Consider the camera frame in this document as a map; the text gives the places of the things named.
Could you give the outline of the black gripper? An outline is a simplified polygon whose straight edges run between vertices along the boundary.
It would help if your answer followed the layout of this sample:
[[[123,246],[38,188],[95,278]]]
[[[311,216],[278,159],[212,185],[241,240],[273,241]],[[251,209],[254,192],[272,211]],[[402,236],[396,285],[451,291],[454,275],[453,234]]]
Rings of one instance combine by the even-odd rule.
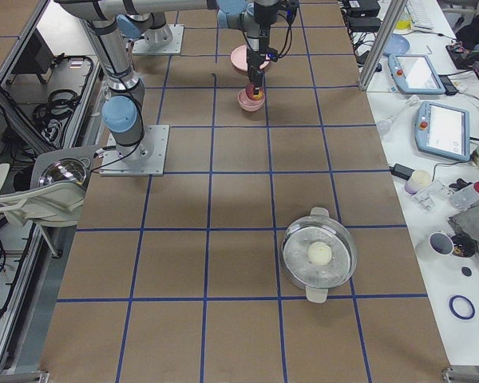
[[[262,65],[265,63],[265,56],[262,55],[259,51],[253,49],[247,50],[247,75],[253,76],[252,83],[252,95],[253,96],[262,96],[263,95],[263,69]]]

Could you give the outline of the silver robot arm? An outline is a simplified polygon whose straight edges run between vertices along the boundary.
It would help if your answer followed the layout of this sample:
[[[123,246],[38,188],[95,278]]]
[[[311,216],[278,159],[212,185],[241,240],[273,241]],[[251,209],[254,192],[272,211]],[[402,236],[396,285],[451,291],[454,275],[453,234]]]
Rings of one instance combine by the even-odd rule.
[[[124,1],[116,16],[153,14],[158,10],[217,10],[217,23],[222,28],[239,30],[247,42],[247,97],[264,99],[264,71],[261,65],[271,56],[271,25],[277,20],[278,1]]]
[[[264,103],[262,65],[269,51],[271,25],[278,17],[278,1],[62,1],[60,5],[82,21],[111,92],[103,105],[102,120],[115,149],[100,166],[102,174],[163,171],[168,126],[144,125],[144,84],[133,68],[124,38],[150,38],[168,31],[167,11],[217,10],[219,26],[241,31],[247,42],[249,82],[239,92],[239,103],[252,111]]]

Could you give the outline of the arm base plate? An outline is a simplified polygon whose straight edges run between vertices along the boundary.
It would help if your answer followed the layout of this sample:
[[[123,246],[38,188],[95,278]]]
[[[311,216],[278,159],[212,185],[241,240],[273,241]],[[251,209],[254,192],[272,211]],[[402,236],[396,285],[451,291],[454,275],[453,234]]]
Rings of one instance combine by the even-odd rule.
[[[166,24],[158,29],[149,29],[133,44],[133,55],[168,56],[179,55],[182,49],[184,26]]]
[[[113,149],[105,151],[98,169],[102,176],[162,176],[168,147],[168,125],[145,125],[144,138],[135,151],[127,156],[130,148],[117,146],[110,133],[107,141]]]

